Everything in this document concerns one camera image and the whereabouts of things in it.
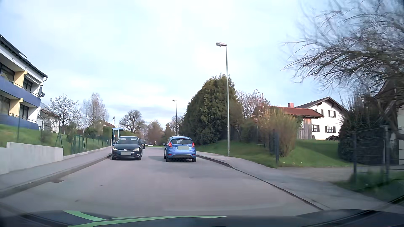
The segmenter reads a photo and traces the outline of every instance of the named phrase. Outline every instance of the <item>red roof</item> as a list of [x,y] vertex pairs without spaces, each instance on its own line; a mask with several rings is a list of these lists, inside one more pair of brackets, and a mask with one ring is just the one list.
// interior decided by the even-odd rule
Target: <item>red roof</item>
[[311,118],[323,118],[324,115],[312,109],[281,107],[286,114]]

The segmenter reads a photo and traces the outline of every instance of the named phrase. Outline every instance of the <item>dark car in distance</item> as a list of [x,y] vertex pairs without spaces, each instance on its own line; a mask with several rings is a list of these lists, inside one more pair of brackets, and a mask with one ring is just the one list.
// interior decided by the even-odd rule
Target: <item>dark car in distance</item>
[[112,145],[112,160],[118,158],[142,160],[143,149],[138,137],[119,137]]
[[145,149],[146,148],[145,140],[144,139],[139,139],[139,140],[140,140],[141,145],[143,146],[142,148]]

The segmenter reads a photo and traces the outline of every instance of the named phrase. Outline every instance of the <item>road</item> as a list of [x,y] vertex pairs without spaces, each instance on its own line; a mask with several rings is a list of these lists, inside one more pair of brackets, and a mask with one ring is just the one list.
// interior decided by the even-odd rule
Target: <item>road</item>
[[112,216],[298,215],[318,211],[265,182],[198,158],[165,162],[162,148],[143,159],[107,159],[53,183],[3,198],[25,212],[79,210]]

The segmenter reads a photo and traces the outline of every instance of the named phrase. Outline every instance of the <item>volkswagen car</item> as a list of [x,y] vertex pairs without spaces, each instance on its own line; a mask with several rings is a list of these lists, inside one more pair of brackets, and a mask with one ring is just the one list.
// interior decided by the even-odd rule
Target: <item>volkswagen car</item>
[[138,159],[142,160],[143,150],[138,137],[124,136],[119,137],[112,147],[112,160]]
[[192,159],[196,162],[195,143],[189,137],[170,137],[164,145],[164,158],[166,162],[173,158]]

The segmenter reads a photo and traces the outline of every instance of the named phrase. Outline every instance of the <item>street lamp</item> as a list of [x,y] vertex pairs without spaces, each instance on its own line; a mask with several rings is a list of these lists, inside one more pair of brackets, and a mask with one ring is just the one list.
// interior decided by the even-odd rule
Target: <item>street lamp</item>
[[227,78],[227,156],[230,156],[230,111],[229,111],[229,68],[227,65],[227,44],[217,42],[216,46],[226,47],[226,78]]
[[178,122],[177,122],[177,110],[178,110],[178,101],[173,99],[173,102],[175,102],[175,136],[177,136],[177,127],[178,127]]

